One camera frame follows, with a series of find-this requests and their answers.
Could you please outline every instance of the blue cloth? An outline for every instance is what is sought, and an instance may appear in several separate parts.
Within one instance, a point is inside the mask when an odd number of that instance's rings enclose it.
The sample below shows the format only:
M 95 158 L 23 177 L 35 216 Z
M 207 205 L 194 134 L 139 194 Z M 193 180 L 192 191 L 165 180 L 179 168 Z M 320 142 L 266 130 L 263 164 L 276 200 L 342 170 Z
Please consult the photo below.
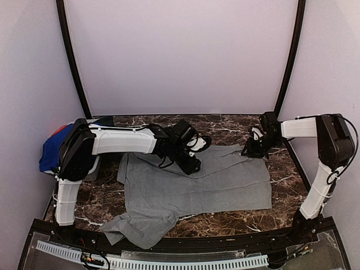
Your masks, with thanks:
M 52 168 L 58 167 L 59 148 L 72 127 L 73 124 L 70 124 L 46 140 L 43 145 L 43 156 L 39 161 L 40 172 L 49 171 Z

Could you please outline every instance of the brown marble surface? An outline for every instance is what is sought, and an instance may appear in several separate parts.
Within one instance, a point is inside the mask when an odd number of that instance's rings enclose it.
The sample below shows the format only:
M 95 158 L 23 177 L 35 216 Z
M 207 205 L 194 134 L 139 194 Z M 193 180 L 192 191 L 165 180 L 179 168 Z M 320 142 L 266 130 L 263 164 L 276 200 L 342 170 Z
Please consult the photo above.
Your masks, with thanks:
M 190 122 L 200 134 L 211 136 L 214 145 L 243 145 L 249 127 L 259 125 L 257 116 L 246 115 L 118 116 L 114 121 L 120 127 L 148 123 L 167 126 L 180 119 Z M 103 156 L 97 180 L 81 185 L 75 211 L 76 227 L 99 231 L 100 225 L 125 213 L 124 187 L 116 181 L 120 159 L 121 154 Z M 165 237 L 230 236 L 290 227 L 307 191 L 285 147 L 273 148 L 265 163 L 271 176 L 272 209 L 183 217 Z M 46 221 L 51 221 L 52 213 L 50 206 Z

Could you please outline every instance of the gray cloth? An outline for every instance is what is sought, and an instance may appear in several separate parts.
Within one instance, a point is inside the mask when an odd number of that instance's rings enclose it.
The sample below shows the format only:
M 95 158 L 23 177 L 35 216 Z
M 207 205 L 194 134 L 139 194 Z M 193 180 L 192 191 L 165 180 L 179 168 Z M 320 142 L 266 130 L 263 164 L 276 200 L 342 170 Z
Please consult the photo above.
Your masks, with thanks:
M 149 249 L 179 217 L 192 214 L 271 208 L 270 176 L 262 159 L 241 156 L 240 145 L 210 146 L 196 154 L 201 170 L 185 175 L 176 165 L 158 168 L 156 155 L 125 154 L 118 181 L 127 213 L 101 229 L 110 244 L 126 237 Z

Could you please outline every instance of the white vent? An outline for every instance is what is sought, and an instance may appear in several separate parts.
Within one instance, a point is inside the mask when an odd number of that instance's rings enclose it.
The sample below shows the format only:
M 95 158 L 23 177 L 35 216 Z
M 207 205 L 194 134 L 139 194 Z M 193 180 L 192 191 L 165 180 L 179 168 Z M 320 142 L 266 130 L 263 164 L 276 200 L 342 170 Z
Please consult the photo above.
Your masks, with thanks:
M 36 249 L 52 254 L 74 263 L 81 263 L 81 251 L 66 247 L 60 247 L 48 242 L 38 241 Z M 100 256 L 93 255 L 93 258 L 104 261 Z M 215 262 L 193 262 L 193 263 L 166 263 L 166 262 L 144 262 L 141 260 L 126 260 L 107 256 L 110 262 L 110 269 L 118 270 L 238 270 L 252 269 L 261 266 L 268 266 L 267 255 L 254 256 L 234 260 L 220 260 Z

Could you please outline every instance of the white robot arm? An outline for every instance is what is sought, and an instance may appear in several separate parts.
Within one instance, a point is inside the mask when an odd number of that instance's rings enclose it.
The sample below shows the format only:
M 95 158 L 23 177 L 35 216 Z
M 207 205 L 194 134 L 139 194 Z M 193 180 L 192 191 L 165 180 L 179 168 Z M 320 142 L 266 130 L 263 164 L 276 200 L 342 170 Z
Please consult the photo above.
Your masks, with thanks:
M 262 129 L 252 127 L 249 130 L 251 137 L 242 154 L 253 158 L 268 158 L 269 150 L 283 140 L 317 138 L 319 167 L 307 198 L 295 213 L 289 236 L 294 242 L 298 242 L 301 235 L 316 231 L 316 220 L 332 196 L 336 181 L 357 152 L 358 145 L 354 148 L 345 120 L 340 114 L 326 114 L 280 123 L 275 113 L 265 112 L 260 116 Z
M 211 144 L 208 136 L 199 136 L 186 121 L 162 128 L 149 124 L 143 128 L 104 127 L 78 119 L 60 146 L 55 219 L 59 226 L 74 223 L 74 209 L 82 179 L 93 166 L 94 156 L 109 152 L 139 152 L 155 154 L 176 163 L 186 174 L 200 170 L 201 162 L 195 153 Z

